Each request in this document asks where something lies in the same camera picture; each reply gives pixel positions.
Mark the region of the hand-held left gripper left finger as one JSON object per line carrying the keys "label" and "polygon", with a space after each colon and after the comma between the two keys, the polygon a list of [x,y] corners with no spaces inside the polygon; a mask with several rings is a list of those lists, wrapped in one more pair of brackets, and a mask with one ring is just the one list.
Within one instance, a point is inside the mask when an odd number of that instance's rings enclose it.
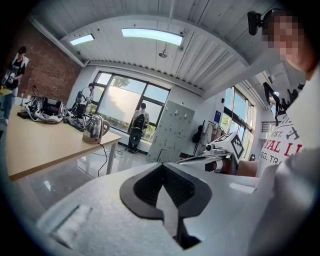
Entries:
{"label": "hand-held left gripper left finger", "polygon": [[178,256],[183,250],[165,229],[162,221],[142,219],[120,199],[120,187],[128,178],[154,163],[93,179],[50,207],[37,221],[49,238],[76,207],[87,214],[71,247],[54,242],[59,255],[83,256]]}

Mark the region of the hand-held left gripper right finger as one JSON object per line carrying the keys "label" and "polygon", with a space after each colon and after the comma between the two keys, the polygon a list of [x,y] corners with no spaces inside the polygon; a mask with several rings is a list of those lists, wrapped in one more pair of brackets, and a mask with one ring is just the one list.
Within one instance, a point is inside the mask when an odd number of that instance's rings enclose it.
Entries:
{"label": "hand-held left gripper right finger", "polygon": [[181,170],[206,182],[211,199],[197,217],[184,221],[190,236],[199,243],[179,252],[180,256],[245,256],[256,217],[246,209],[253,197],[241,186],[252,191],[258,185],[256,177],[213,174],[182,166]]}

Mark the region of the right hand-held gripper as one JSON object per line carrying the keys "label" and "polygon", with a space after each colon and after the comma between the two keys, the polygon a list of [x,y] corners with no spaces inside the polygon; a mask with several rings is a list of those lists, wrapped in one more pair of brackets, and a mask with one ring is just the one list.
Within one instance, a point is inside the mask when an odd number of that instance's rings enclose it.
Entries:
{"label": "right hand-held gripper", "polygon": [[216,161],[215,171],[223,170],[223,163],[229,160],[229,172],[237,173],[237,166],[244,153],[243,144],[237,132],[224,134],[205,146],[203,155],[181,159],[176,163],[179,165],[205,165]]}

